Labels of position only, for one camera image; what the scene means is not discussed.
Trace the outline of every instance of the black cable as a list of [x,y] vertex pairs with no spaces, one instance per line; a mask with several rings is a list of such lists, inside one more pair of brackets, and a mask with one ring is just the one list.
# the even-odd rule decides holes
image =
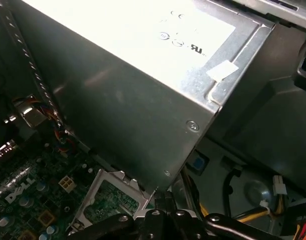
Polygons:
[[241,171],[238,169],[233,169],[229,174],[227,174],[224,184],[223,184],[223,205],[224,205],[224,213],[226,216],[231,217],[232,212],[231,212],[231,205],[229,202],[229,195],[233,193],[233,189],[230,186],[231,180],[233,176],[240,177],[241,176]]
[[253,208],[251,210],[245,211],[241,214],[238,214],[238,215],[234,216],[233,218],[234,219],[241,219],[241,218],[248,217],[249,215],[259,214],[259,213],[266,212],[266,211],[267,211],[267,208],[259,206],[259,207]]

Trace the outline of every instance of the sticker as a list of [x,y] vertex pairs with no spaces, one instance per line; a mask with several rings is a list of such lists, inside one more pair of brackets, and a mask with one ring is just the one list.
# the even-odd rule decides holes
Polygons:
[[170,40],[178,50],[188,50],[195,59],[201,56],[203,65],[235,30],[233,25],[195,10],[172,10],[157,22],[157,31],[167,34],[167,37],[161,38],[162,40]]
[[221,64],[218,64],[216,67],[213,67],[209,71],[207,71],[207,75],[211,77],[211,79],[220,82],[224,78],[228,77],[230,74],[235,72],[238,67],[231,63],[228,60],[223,61]]

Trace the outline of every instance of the green circuit board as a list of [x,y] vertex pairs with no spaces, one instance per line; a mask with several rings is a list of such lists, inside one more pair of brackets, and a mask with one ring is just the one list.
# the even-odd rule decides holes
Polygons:
[[94,204],[84,210],[85,217],[92,223],[119,213],[133,216],[139,203],[108,181],[103,181],[95,195]]
[[[52,240],[65,239],[66,229],[100,168],[82,151],[66,155],[44,149],[35,156],[15,155],[0,163],[0,240],[37,240],[48,226],[58,231]],[[64,177],[75,186],[69,193],[59,185]],[[41,185],[45,187],[42,191],[38,190]],[[87,209],[93,223],[117,211],[134,213],[137,208],[134,200],[108,182],[96,197],[102,199],[100,204]]]

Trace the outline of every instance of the chip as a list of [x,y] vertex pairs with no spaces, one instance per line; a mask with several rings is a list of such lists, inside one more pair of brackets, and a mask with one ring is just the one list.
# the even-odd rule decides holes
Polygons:
[[28,220],[31,219],[31,215],[30,215],[30,214],[25,214],[25,215],[22,217],[22,219],[23,219],[25,222],[27,222]]
[[12,238],[11,234],[5,233],[5,235],[2,237],[3,240],[10,240]]
[[39,200],[40,200],[41,203],[45,203],[47,201],[47,197],[46,196],[41,196],[39,198]]
[[25,230],[24,232],[22,232],[22,234],[18,237],[17,240],[36,240],[36,235],[30,230]]
[[39,217],[38,221],[43,224],[43,226],[48,227],[52,222],[54,222],[55,217],[48,211],[45,210]]
[[42,227],[42,224],[37,221],[36,219],[34,218],[31,218],[29,221],[28,221],[28,224],[35,230],[35,231],[39,231],[40,228]]

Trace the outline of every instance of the yellow wire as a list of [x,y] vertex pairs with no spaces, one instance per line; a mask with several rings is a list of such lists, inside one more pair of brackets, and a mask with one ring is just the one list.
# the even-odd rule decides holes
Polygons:
[[296,239],[297,234],[299,233],[299,229],[301,229],[301,226],[300,226],[300,225],[297,225],[297,231],[296,231],[296,233],[295,233],[295,236],[294,236],[293,240]]
[[206,217],[209,213],[206,208],[200,203],[199,206],[201,207],[201,211],[204,217]]
[[246,222],[249,222],[251,220],[260,218],[262,216],[265,216],[265,215],[267,215],[267,213],[268,213],[268,211],[252,214],[252,215],[249,215],[249,216],[247,216],[245,218],[239,219],[238,221],[240,221],[241,223],[246,223]]

